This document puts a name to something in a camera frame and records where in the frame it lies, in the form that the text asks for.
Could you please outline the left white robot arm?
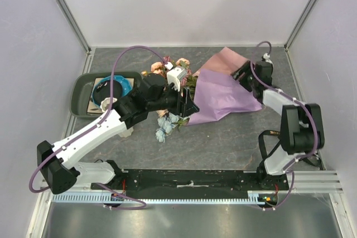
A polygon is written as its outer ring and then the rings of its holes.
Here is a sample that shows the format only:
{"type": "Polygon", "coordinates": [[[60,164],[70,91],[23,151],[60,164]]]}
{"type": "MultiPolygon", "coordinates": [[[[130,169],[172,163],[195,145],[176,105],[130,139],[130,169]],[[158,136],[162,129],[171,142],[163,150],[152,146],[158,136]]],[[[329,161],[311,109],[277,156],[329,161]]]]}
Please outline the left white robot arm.
{"type": "Polygon", "coordinates": [[[53,144],[44,140],[37,145],[37,170],[47,182],[47,189],[55,195],[81,183],[102,183],[111,190],[118,189],[123,180],[113,163],[81,163],[80,160],[109,138],[128,136],[136,124],[157,110],[188,117],[200,109],[190,98],[189,88],[177,90],[164,77],[148,75],[78,132],[53,144]]]}

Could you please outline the purple pink wrapping paper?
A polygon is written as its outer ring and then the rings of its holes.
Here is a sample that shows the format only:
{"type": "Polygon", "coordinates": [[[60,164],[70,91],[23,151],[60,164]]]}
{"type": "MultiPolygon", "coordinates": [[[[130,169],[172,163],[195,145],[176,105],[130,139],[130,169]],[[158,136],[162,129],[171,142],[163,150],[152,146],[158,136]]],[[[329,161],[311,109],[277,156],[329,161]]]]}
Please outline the purple pink wrapping paper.
{"type": "Polygon", "coordinates": [[[190,116],[189,126],[217,122],[230,113],[262,109],[253,94],[231,76],[247,61],[245,57],[224,47],[194,73],[197,77],[194,103],[200,111],[190,116]]]}

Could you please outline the dusty pink rose stem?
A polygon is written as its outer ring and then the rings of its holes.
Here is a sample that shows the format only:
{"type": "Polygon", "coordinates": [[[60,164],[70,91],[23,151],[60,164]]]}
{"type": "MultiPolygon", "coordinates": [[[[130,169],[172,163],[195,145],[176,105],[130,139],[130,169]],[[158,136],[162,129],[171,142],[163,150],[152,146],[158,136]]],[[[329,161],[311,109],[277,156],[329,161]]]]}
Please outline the dusty pink rose stem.
{"type": "MultiPolygon", "coordinates": [[[[163,58],[164,62],[164,66],[167,63],[172,63],[174,67],[176,66],[182,66],[187,70],[187,75],[186,77],[182,80],[181,82],[181,88],[183,87],[192,87],[194,88],[197,84],[197,76],[194,76],[191,69],[190,69],[190,62],[189,60],[185,59],[185,58],[180,58],[177,61],[172,60],[169,56],[165,56],[163,58]]],[[[164,77],[166,78],[166,73],[168,72],[168,70],[165,68],[164,69],[164,77]]]]}

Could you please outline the cream rose stem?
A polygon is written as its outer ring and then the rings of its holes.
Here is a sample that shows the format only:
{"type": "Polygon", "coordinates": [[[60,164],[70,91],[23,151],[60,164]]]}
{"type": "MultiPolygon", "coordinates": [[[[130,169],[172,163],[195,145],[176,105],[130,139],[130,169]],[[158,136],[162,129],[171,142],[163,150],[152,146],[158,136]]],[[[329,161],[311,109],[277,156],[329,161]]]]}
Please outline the cream rose stem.
{"type": "Polygon", "coordinates": [[[165,109],[165,110],[158,110],[158,111],[157,111],[157,114],[158,114],[158,117],[159,117],[159,118],[162,118],[162,117],[168,116],[168,115],[169,115],[169,111],[168,111],[167,109],[165,109]]]}

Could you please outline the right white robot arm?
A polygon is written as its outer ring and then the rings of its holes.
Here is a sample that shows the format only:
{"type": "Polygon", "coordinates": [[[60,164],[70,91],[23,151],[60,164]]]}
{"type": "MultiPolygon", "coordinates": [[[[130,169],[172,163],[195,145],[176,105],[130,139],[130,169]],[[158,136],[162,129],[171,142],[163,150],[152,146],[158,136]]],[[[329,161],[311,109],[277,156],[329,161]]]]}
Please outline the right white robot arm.
{"type": "Polygon", "coordinates": [[[265,131],[258,137],[262,161],[255,176],[256,185],[270,189],[275,177],[321,149],[325,143],[321,108],[306,104],[272,85],[273,64],[270,61],[247,61],[231,76],[264,106],[281,116],[280,130],[265,131]]]}

